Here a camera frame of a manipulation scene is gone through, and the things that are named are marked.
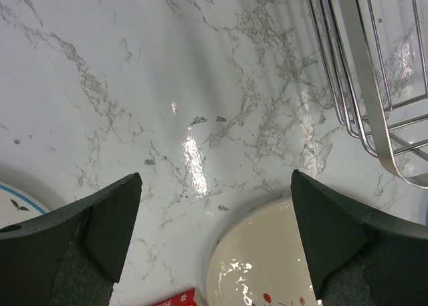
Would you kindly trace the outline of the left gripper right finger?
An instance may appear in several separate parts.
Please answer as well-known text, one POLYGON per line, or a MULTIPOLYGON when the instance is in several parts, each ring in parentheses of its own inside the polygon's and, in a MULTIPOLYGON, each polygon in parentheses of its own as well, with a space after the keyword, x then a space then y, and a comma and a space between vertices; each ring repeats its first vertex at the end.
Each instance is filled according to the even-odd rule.
POLYGON ((427 227, 295 170, 291 193, 315 297, 323 305, 426 305, 427 227))

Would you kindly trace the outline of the metal wire dish rack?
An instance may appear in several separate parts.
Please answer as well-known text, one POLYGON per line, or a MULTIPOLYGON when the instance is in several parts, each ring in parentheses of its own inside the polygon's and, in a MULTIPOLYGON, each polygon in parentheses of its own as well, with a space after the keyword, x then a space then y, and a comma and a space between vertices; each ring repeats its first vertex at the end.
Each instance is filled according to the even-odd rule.
POLYGON ((306 0, 338 121, 427 187, 427 0, 306 0))

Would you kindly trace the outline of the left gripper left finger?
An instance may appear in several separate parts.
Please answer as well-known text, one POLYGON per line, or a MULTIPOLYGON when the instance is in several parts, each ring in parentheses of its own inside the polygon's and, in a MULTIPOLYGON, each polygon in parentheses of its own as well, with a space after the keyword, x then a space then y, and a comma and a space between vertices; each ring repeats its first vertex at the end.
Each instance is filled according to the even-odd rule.
POLYGON ((108 305, 142 192, 129 174, 85 198, 1 229, 2 305, 108 305))

